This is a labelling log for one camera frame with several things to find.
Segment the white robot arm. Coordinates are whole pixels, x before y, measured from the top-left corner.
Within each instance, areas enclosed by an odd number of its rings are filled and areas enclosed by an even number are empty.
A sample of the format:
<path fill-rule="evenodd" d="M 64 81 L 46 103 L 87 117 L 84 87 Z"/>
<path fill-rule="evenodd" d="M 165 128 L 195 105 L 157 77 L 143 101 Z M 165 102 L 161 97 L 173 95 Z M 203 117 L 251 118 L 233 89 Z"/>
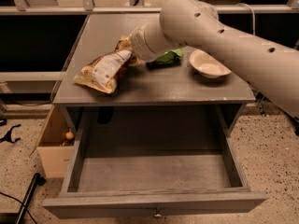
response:
<path fill-rule="evenodd" d="M 299 118 L 299 51 L 224 25 L 207 3 L 169 0 L 158 18 L 130 33 L 129 41 L 129 49 L 145 62 L 171 49 L 200 49 Z"/>

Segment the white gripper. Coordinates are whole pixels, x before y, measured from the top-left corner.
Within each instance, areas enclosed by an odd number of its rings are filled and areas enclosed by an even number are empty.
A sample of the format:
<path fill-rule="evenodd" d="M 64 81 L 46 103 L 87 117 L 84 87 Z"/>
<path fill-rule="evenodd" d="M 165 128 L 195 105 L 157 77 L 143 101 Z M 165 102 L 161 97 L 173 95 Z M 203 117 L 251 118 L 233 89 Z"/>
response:
<path fill-rule="evenodd" d="M 148 23 L 137 27 L 129 36 L 123 35 L 118 41 L 115 50 L 133 50 L 127 66 L 138 66 L 145 62 L 155 61 L 166 51 L 170 50 L 162 29 L 158 23 Z"/>

